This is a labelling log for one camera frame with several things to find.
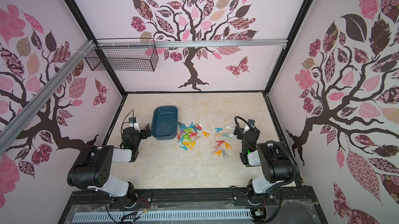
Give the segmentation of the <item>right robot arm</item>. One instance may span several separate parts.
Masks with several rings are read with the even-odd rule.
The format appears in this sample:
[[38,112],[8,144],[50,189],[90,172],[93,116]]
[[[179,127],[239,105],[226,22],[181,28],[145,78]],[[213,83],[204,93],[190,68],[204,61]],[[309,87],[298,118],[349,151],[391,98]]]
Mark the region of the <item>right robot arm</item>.
[[298,165],[284,143],[258,143],[260,130],[254,120],[236,116],[234,122],[234,135],[242,141],[242,164],[248,168],[260,167],[261,174],[251,179],[245,188],[233,188],[233,201],[238,206],[262,206],[274,199],[283,186],[296,180]]

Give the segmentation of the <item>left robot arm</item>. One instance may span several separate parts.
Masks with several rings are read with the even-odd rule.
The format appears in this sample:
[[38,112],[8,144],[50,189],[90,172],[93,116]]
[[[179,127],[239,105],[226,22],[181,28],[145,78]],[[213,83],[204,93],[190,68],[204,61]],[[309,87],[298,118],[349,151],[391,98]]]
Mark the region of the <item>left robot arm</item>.
[[87,146],[81,151],[67,175],[68,185],[81,190],[100,191],[110,198],[120,200],[126,207],[137,203],[149,206],[148,200],[139,198],[131,182],[123,181],[111,173],[111,166],[115,163],[135,162],[141,141],[150,136],[149,124],[140,129],[136,118],[130,118],[129,127],[122,129],[120,147]]

